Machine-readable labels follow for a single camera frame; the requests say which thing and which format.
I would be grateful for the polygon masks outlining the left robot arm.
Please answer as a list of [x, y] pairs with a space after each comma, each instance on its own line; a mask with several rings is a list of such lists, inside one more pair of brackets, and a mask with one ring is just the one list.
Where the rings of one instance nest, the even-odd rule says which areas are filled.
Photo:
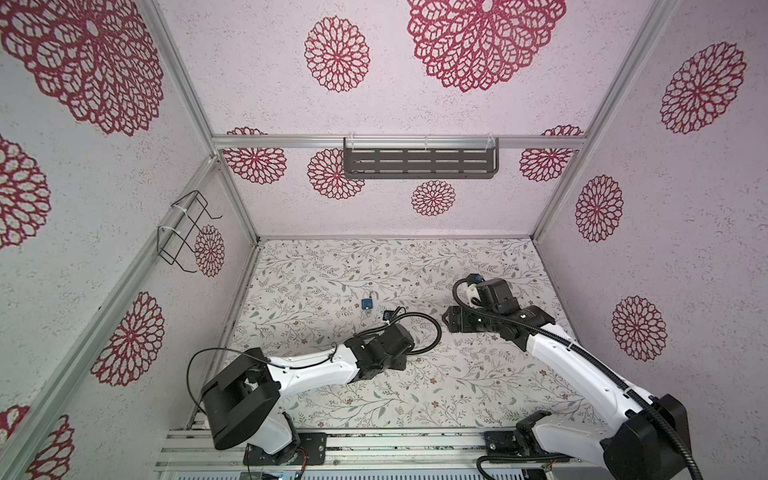
[[402, 370], [414, 346], [408, 330], [392, 324], [314, 354], [283, 358], [267, 357], [259, 348], [246, 350], [201, 390], [214, 448], [251, 445], [273, 463], [287, 463], [301, 440], [290, 415], [278, 407], [281, 398]]

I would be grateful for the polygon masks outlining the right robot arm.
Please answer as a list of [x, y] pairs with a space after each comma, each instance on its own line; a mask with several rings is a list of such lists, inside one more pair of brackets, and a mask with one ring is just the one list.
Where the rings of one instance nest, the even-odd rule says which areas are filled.
[[582, 461], [615, 479], [676, 479], [703, 473], [692, 452], [687, 410], [675, 397], [656, 396], [616, 373], [569, 336], [537, 306], [521, 307], [503, 279], [470, 274], [451, 289], [443, 321], [453, 333], [488, 332], [514, 343], [570, 384], [604, 425], [581, 427], [537, 411], [519, 421], [510, 447], [489, 449], [485, 464]]

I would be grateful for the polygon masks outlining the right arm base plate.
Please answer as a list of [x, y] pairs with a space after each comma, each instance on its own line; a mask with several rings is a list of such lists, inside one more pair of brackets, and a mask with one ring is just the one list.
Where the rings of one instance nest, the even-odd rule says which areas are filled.
[[551, 463], [569, 461], [570, 456], [543, 451], [533, 440], [517, 430], [493, 430], [482, 434], [486, 457], [501, 463]]

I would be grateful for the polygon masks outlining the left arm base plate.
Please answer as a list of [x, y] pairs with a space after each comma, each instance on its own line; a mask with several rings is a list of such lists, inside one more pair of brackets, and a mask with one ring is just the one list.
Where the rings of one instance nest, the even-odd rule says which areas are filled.
[[287, 447], [275, 454], [268, 454], [260, 447], [247, 444], [243, 457], [246, 467], [263, 466], [319, 466], [325, 463], [327, 453], [326, 433], [302, 433]]

